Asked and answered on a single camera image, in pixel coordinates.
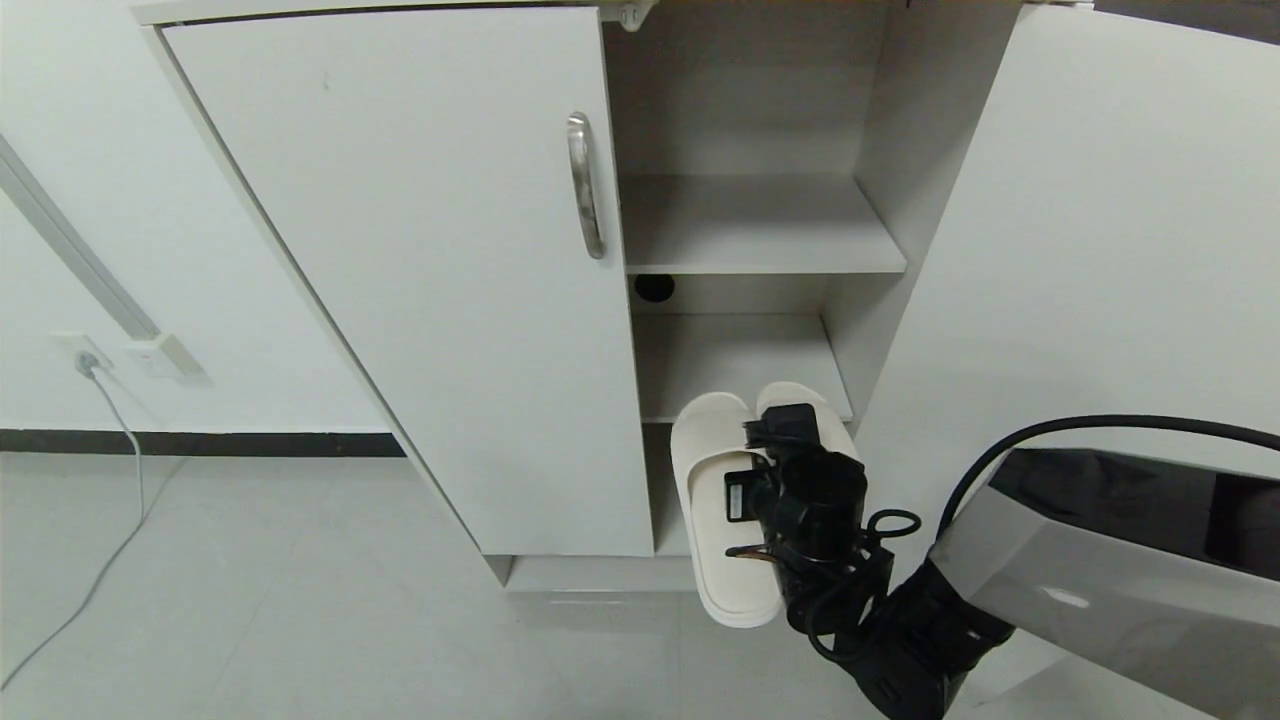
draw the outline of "pair of slippers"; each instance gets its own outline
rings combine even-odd
[[[813,405],[818,436],[827,450],[856,459],[845,424],[817,392],[799,383],[773,383],[760,391],[751,411],[736,395],[709,392],[680,411],[671,430],[671,464],[685,515],[694,578],[703,607],[730,628],[755,628],[782,610],[773,565],[727,557],[730,547],[764,542],[759,523],[730,523],[724,512],[724,474],[751,469],[744,424],[778,405]]]

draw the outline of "power cord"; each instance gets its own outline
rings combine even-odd
[[[134,536],[138,534],[138,530],[142,529],[142,524],[146,521],[147,515],[150,514],[150,511],[146,507],[146,493],[142,484],[142,446],[138,445],[138,438],[133,434],[133,430],[131,430],[129,427],[124,423],[124,418],[120,418],[120,411],[116,410],[115,402],[111,400],[111,396],[106,392],[106,388],[102,387],[101,380],[99,380],[97,375],[93,373],[95,368],[99,366],[100,364],[97,361],[97,357],[95,357],[92,354],[78,352],[76,355],[76,372],[93,380],[93,386],[96,386],[97,391],[102,393],[102,398],[106,400],[106,406],[110,407],[111,415],[115,416],[115,421],[120,425],[120,429],[124,430],[124,436],[129,438],[129,443],[133,445],[133,457],[137,461],[137,477],[138,477],[138,523],[133,527],[133,532],[129,533],[129,537],[124,538],[124,542],[122,542],[120,546],[115,548],[115,552],[111,553],[111,557],[109,557],[106,560],[106,564],[102,565],[102,569],[99,570],[97,578],[93,578],[93,584],[90,585],[88,593],[84,594],[84,600],[81,601],[81,605],[79,607],[76,609],[76,612],[72,612],[72,616],[68,618],[67,621],[59,625],[58,629],[54,630],[47,638],[45,638],[42,643],[36,646],[36,650],[27,653],[27,657],[22,659],[22,662],[19,662],[18,666],[14,667],[13,671],[5,676],[4,683],[0,683],[0,692],[4,692],[5,688],[9,687],[9,683],[12,683],[13,679],[18,676],[18,673],[22,673],[22,669],[26,667],[27,664],[32,661],[32,659],[40,655],[40,651],[45,650],[45,646],[51,643],[54,638],[56,638],[63,630],[67,629],[68,625],[74,623],[76,619],[81,616],[81,612],[84,612],[84,609],[88,607],[90,601],[92,601],[93,596],[97,593],[99,585],[102,584],[102,578],[106,577],[106,571],[111,569],[111,565],[115,562],[115,559],[119,557],[122,552],[124,552],[124,548],[129,544],[129,542],[133,541]]]

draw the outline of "shelf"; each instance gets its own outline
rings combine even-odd
[[[627,272],[901,273],[906,259],[845,176],[625,176]]]
[[[636,315],[631,324],[645,423],[676,421],[704,392],[751,405],[774,380],[809,386],[842,420],[854,418],[817,315]]]

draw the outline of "open cabinet door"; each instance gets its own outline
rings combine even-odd
[[[280,15],[164,41],[480,550],[652,556],[598,10]]]
[[[1153,413],[1280,430],[1280,47],[1024,8],[859,428],[869,509],[925,519],[1032,423]],[[1092,446],[1263,474],[1225,441]]]

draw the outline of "gray tile floor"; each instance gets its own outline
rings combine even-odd
[[[6,669],[131,529],[132,462],[0,456]],[[504,593],[404,460],[148,457],[146,474],[147,525],[0,696],[6,719],[878,717],[783,623],[724,629],[694,596]],[[1194,716],[1078,661],[979,705],[1055,657],[988,659],[952,715]]]

